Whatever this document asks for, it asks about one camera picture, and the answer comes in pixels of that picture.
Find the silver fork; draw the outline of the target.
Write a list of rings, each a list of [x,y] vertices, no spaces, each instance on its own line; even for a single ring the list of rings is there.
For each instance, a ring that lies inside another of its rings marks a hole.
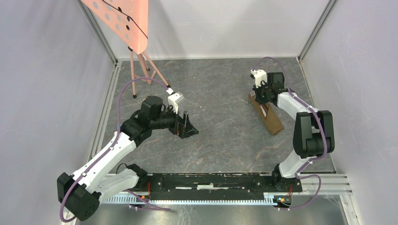
[[[269,111],[269,104],[261,105],[261,110],[264,115],[264,118],[266,118],[268,115],[268,111]]]

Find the brown cloth napkin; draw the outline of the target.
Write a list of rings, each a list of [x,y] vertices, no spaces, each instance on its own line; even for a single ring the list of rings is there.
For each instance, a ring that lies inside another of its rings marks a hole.
[[[269,111],[268,115],[266,118],[264,118],[264,115],[261,110],[261,105],[255,101],[255,99],[249,94],[248,95],[252,105],[254,106],[254,109],[257,111],[259,114],[261,121],[265,125],[265,128],[267,131],[272,134],[272,135],[278,135],[282,130],[284,130],[284,126],[279,120],[277,114],[273,110],[272,106],[270,103],[269,104]]]

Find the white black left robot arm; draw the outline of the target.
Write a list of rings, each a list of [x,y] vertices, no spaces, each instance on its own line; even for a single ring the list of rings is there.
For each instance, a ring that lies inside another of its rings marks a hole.
[[[111,141],[89,162],[71,175],[62,173],[57,179],[60,214],[67,208],[80,221],[87,220],[108,198],[126,189],[142,191],[147,177],[126,168],[110,178],[105,176],[127,154],[133,152],[156,129],[168,129],[181,139],[197,135],[188,112],[179,115],[184,97],[176,92],[168,96],[168,106],[160,97],[148,96],[130,118],[118,126]]]

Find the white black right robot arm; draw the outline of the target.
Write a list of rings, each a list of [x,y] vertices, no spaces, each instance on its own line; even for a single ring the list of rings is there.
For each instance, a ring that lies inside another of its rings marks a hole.
[[[266,73],[262,69],[251,70],[254,79],[252,93],[259,105],[272,103],[284,110],[294,121],[293,150],[276,166],[271,186],[284,191],[290,180],[299,179],[300,173],[315,160],[324,158],[335,148],[332,113],[318,110],[304,102],[285,86],[282,72]]]

